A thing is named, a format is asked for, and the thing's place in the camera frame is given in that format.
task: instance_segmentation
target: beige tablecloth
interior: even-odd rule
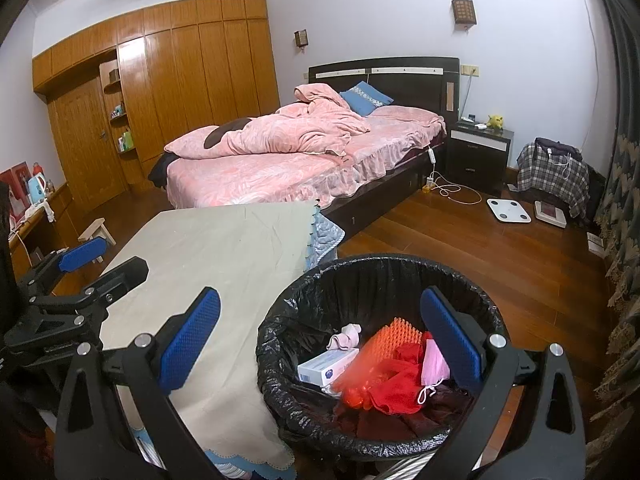
[[[160,213],[111,262],[149,266],[145,283],[114,303],[102,325],[105,348],[155,333],[206,285],[222,313],[186,384],[170,396],[197,442],[220,457],[241,456],[285,470],[289,448],[256,385],[257,329],[278,295],[305,269],[316,202],[254,203]],[[131,425],[142,422],[126,388]]]

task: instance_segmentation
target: trash can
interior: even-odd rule
[[[455,309],[471,314],[485,332],[509,338],[498,308],[480,287],[449,267],[417,256],[366,254],[334,260],[310,270],[280,294],[258,330],[256,356],[258,387],[283,440],[323,456],[357,461],[399,460],[443,443],[454,424],[443,422],[430,434],[400,442],[345,434],[331,420],[339,400],[301,383],[296,371],[349,323],[362,327],[362,343],[395,317],[426,330],[419,301],[430,285]]]

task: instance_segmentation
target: pink bedsheet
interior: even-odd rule
[[[438,118],[417,122],[367,117],[371,131],[351,137],[345,156],[306,153],[233,155],[208,160],[179,159],[167,171],[167,195],[176,208],[249,202],[334,198],[385,175],[413,148],[424,148],[444,129]]]

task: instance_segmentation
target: plaid shirt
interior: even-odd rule
[[[566,165],[564,155],[549,157],[534,142],[527,144],[518,156],[518,191],[534,187],[551,193],[567,203],[572,218],[584,218],[589,201],[589,170],[574,158],[568,162]]]

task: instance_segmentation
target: nightstand drawer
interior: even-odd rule
[[[496,192],[502,185],[506,158],[506,151],[452,135],[447,146],[447,179],[487,193]]]
[[[475,146],[485,146],[487,148],[493,148],[494,150],[499,150],[500,152],[507,151],[507,143],[502,142],[501,140],[488,139],[486,137],[480,137],[473,134],[468,134],[466,132],[459,132],[457,130],[451,131],[451,138],[463,140]]]

